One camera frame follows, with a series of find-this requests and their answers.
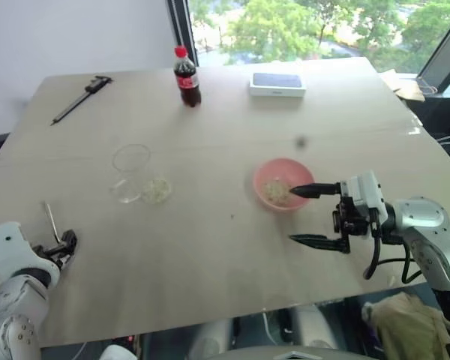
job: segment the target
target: wooden tabletop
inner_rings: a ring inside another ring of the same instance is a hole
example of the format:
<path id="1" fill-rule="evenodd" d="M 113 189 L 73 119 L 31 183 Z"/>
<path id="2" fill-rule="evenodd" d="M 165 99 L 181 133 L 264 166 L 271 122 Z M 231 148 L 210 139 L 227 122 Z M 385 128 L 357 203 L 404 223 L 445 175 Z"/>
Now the wooden tabletop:
<path id="1" fill-rule="evenodd" d="M 387 201 L 416 195 L 450 215 L 450 159 L 364 58 L 307 61 L 303 99 L 251 97 L 265 65 L 199 69 L 203 103 L 183 106 L 170 69 L 113 73 L 61 123 L 50 122 L 92 75 L 46 79 L 0 151 L 0 223 L 19 221 L 32 243 L 53 245 L 41 207 L 79 237 L 76 256 L 50 294 L 42 346 L 152 332 L 400 286 L 402 264 L 362 273 L 373 242 L 352 253 L 314 250 L 291 233 L 335 237 L 339 198 L 293 214 L 265 210 L 251 176 L 278 157 L 306 165 L 317 182 L 375 171 Z M 305 147 L 296 140 L 304 137 Z M 114 151 L 151 150 L 172 184 L 161 205 L 110 196 Z M 382 257 L 402 257 L 382 246 Z"/>

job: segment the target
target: soda bottle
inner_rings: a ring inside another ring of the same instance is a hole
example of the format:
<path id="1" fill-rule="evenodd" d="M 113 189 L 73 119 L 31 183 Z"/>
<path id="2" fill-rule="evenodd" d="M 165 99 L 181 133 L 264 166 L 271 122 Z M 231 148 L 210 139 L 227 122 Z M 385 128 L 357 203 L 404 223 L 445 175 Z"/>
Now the soda bottle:
<path id="1" fill-rule="evenodd" d="M 187 48 L 185 46 L 177 46 L 175 48 L 177 62 L 173 71 L 177 79 L 178 87 L 181 92 L 181 99 L 190 107 L 202 102 L 202 94 L 200 94 L 197 68 L 195 64 L 188 58 Z"/>

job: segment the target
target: bottle label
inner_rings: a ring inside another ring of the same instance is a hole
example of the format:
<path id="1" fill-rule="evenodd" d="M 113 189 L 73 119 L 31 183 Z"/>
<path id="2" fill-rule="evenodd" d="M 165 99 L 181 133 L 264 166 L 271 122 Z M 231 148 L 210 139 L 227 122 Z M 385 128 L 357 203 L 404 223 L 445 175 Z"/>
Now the bottle label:
<path id="1" fill-rule="evenodd" d="M 195 73 L 190 77 L 177 76 L 177 84 L 181 89 L 193 89 L 198 86 L 198 75 Z"/>

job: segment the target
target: transparent cup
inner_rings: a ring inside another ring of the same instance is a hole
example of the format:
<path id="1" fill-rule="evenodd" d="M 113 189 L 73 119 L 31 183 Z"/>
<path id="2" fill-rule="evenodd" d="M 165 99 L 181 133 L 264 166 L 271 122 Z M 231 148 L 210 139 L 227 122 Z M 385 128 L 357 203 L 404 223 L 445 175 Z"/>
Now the transparent cup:
<path id="1" fill-rule="evenodd" d="M 150 149 L 141 144 L 126 145 L 113 155 L 112 165 L 121 179 L 110 192 L 120 203 L 132 203 L 142 197 L 144 184 L 152 178 L 150 157 Z"/>

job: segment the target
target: white wall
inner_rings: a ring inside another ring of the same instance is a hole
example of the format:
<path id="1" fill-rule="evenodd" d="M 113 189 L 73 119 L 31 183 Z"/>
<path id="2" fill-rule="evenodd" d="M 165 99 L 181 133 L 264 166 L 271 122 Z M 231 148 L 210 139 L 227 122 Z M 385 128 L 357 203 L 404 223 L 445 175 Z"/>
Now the white wall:
<path id="1" fill-rule="evenodd" d="M 0 0 L 0 134 L 44 77 L 169 67 L 174 46 L 166 0 Z"/>

